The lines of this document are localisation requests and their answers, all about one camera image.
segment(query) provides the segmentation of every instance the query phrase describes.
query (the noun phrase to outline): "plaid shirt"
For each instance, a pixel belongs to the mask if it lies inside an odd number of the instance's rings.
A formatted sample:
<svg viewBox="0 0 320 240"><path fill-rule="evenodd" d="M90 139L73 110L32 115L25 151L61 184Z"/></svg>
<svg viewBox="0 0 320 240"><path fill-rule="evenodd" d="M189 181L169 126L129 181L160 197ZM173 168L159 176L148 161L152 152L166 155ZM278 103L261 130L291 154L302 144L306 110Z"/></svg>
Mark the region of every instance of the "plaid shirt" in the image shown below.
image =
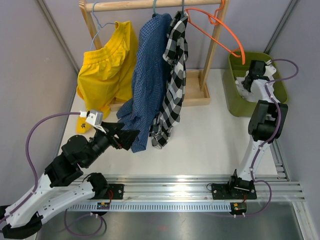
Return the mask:
<svg viewBox="0 0 320 240"><path fill-rule="evenodd" d="M153 119L149 131L152 145L160 149L167 144L171 129L180 122L180 111L186 92L187 22L188 15L182 15L181 11L178 11L170 23L167 34L169 39L163 59L171 65L171 76L166 83L161 110Z"/></svg>

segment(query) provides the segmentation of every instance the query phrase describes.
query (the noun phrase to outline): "blue plaid shirt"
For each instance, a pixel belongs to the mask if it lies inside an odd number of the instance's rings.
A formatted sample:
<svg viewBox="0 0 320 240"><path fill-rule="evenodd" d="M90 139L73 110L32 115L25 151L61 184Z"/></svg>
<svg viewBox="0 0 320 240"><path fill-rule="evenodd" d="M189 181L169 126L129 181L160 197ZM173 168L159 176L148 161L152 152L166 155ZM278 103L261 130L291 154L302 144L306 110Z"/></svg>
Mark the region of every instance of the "blue plaid shirt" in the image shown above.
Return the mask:
<svg viewBox="0 0 320 240"><path fill-rule="evenodd" d="M150 125L164 99L170 65L163 54L171 20L168 13L158 14L141 28L132 76L133 97L116 114L119 122L125 123L123 130L140 130L131 147L134 153L146 150Z"/></svg>

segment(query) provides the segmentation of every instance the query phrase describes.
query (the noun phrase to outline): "wooden clothes rack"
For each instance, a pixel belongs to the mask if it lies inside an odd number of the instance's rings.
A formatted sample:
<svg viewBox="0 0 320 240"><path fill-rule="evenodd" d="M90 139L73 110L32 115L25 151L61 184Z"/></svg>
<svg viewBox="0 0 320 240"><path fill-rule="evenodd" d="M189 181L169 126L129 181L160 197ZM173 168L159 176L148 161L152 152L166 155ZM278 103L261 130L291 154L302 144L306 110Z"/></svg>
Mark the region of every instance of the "wooden clothes rack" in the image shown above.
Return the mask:
<svg viewBox="0 0 320 240"><path fill-rule="evenodd" d="M94 12L108 12L108 11L119 11L119 10L135 10L135 9L151 9L153 8L154 0L130 0L130 1L115 1L115 2L99 2L94 6ZM220 4L222 7L222 0L184 0L184 6L195 6L195 5L212 5ZM224 0L223 9L217 14L217 18L220 21L225 20L229 5L229 0ZM166 7L181 7L182 0L157 0L156 8ZM90 32L91 38L97 34L97 29L92 18L92 7L93 3L87 3L87 0L79 0L79 7L83 15L86 26ZM218 24L214 26L212 37L217 41L219 40L222 25ZM99 35L94 39L95 48L101 49L103 45ZM186 87L183 106L202 106L208 105L211 101L210 94L207 87L207 78L209 75L210 67L214 59L218 44L211 40L208 54L206 56L203 70L187 70L186 72ZM118 102L116 99L110 104L112 111L118 111L123 105L123 102Z"/></svg>

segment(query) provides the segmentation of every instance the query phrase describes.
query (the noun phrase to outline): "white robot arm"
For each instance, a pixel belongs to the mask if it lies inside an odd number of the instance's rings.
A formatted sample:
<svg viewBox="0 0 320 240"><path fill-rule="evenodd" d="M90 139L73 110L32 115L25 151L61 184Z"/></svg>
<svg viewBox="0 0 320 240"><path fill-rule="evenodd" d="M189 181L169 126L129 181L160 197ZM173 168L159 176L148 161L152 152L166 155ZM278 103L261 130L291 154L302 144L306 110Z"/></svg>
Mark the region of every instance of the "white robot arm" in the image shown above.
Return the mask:
<svg viewBox="0 0 320 240"><path fill-rule="evenodd" d="M121 130L124 123L102 122L103 113L99 111L80 112L80 116L94 126L94 137L88 141L82 135L72 136L61 147L62 153L45 168L35 191L31 188L14 204L0 206L0 220L7 222L2 229L4 238L28 238L74 204L91 198L106 198L109 184L101 173L91 173L71 190L67 186L83 175L81 168L88 168L109 146L129 150L140 131Z"/></svg>
<svg viewBox="0 0 320 240"><path fill-rule="evenodd" d="M211 185L215 200L244 199L244 196L246 199L257 199L254 186L257 168L270 144L280 136L288 112L288 106L280 103L274 95L272 81L276 71L270 62L251 61L242 82L244 89L257 102L248 125L249 144L229 182Z"/></svg>

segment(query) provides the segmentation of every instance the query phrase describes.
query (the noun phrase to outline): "green plastic bin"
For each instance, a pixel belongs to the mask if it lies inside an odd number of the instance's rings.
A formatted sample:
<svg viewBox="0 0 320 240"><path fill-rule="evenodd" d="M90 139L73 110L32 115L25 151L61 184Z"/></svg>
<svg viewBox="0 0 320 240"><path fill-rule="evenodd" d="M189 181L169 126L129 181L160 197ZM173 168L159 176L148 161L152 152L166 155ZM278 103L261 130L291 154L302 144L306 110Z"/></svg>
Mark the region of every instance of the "green plastic bin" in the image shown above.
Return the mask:
<svg viewBox="0 0 320 240"><path fill-rule="evenodd" d="M242 65L240 57L229 55L228 57L228 69L223 75L223 88L225 93L225 100L229 112L236 117L251 117L256 107L255 102L249 102L242 98L237 90L236 79L237 77L244 77L246 71L249 70L251 60L269 61L271 57L268 54L262 52L245 52L245 64ZM276 64L272 63L276 68L276 73L273 75L274 79L280 79L281 75L278 71ZM286 88L282 81L275 82L273 84L275 97L283 104L288 101L288 95Z"/></svg>

